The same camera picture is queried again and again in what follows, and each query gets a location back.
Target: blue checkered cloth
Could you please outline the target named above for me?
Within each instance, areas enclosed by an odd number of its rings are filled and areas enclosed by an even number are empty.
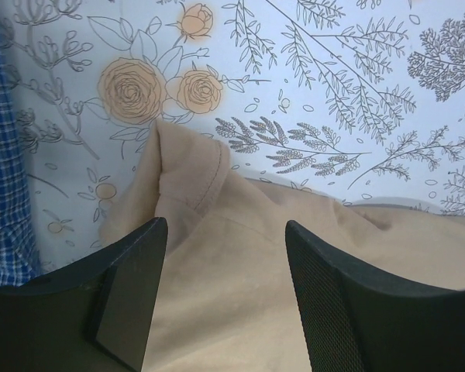
[[[40,273],[26,177],[0,51],[0,286]]]

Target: white fabric with plant drawings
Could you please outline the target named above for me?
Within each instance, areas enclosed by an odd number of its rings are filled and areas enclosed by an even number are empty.
[[[156,120],[242,175],[465,215],[465,0],[0,1],[45,270],[100,248]]]

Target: folded fabric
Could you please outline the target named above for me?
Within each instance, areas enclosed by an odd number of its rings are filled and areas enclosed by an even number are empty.
[[[0,286],[40,273],[19,135],[0,51]]]
[[[167,258],[146,372],[309,372],[284,243],[296,220],[383,270],[465,288],[465,218],[400,208],[347,208],[330,198],[248,181],[223,143],[154,126],[135,179],[102,226],[105,244],[154,216]]]

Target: peach flower print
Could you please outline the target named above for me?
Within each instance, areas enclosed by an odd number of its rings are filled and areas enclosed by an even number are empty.
[[[197,4],[184,10],[183,18],[177,23],[177,28],[181,30],[182,36],[194,39],[197,36],[208,36],[213,23],[214,19],[210,8],[203,4]]]
[[[102,72],[98,93],[109,115],[141,125],[161,114],[164,86],[164,77],[153,65],[119,58]]]
[[[217,109],[222,97],[222,84],[209,71],[189,71],[167,83],[167,93],[179,106],[195,114]]]

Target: beige cloth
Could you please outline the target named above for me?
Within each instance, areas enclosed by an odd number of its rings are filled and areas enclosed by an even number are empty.
[[[347,208],[229,167],[224,144],[157,124],[101,229],[108,244],[154,216],[169,224],[144,371],[311,370],[284,245],[290,219],[391,273],[465,288],[465,218]]]

